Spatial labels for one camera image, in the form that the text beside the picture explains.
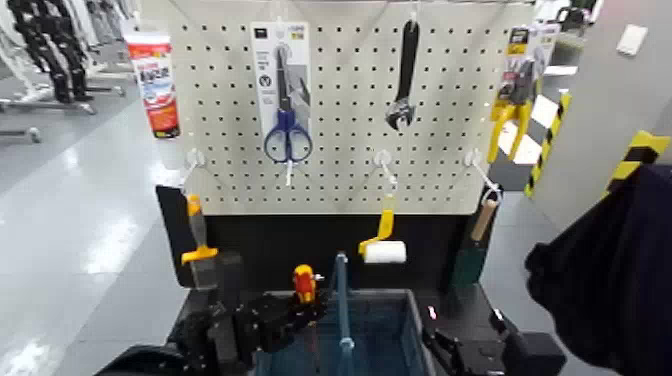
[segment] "scissors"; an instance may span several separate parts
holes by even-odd
[[[264,140],[264,151],[276,163],[297,163],[308,158],[313,151],[313,141],[305,128],[296,120],[296,112],[287,94],[285,51],[276,49],[278,75],[278,123]]]

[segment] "plastic bin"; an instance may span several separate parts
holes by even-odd
[[[420,342],[420,319],[411,291],[359,290],[348,296],[353,366],[343,364],[338,301],[332,298],[317,324],[319,374],[312,351],[312,328],[288,348],[258,353],[256,376],[434,376],[429,353]]]

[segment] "yellow and black striped tape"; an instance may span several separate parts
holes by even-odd
[[[647,131],[639,131],[632,138],[625,158],[618,164],[602,198],[615,191],[641,164],[652,164],[667,146],[670,137],[654,136]]]
[[[555,136],[558,135],[558,131],[560,130],[560,126],[562,125],[562,120],[564,119],[565,113],[567,113],[567,109],[569,108],[569,103],[572,100],[572,96],[569,95],[568,93],[565,93],[560,97],[560,103],[558,104],[558,112],[555,114],[555,118],[553,119],[553,124],[551,124],[551,127],[548,128],[548,131],[546,132],[546,137],[544,138],[544,142],[541,144],[541,154],[539,154],[539,159],[537,160],[537,164],[535,164],[532,167],[532,171],[530,172],[530,178],[527,181],[527,185],[525,186],[525,195],[530,197],[534,193],[534,186],[537,184],[537,181],[539,181],[539,177],[541,176],[541,170],[544,167],[544,163],[548,160],[548,155],[551,153],[551,145],[553,144],[553,139]]]

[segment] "black cloth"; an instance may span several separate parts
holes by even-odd
[[[525,265],[567,348],[624,375],[672,374],[672,166],[644,165]]]

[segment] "white pegboard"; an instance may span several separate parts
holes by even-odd
[[[487,150],[508,32],[532,19],[529,4],[423,2],[416,119],[398,133],[384,114],[396,95],[401,30],[417,5],[283,2],[282,16],[308,22],[311,32],[314,150],[291,187],[286,167],[263,152],[249,32],[250,22],[275,19],[277,3],[142,4],[173,37],[182,142],[208,160],[187,186],[206,214],[379,213],[386,180],[372,159],[381,149],[398,176],[398,213],[474,212],[483,181],[462,159]]]

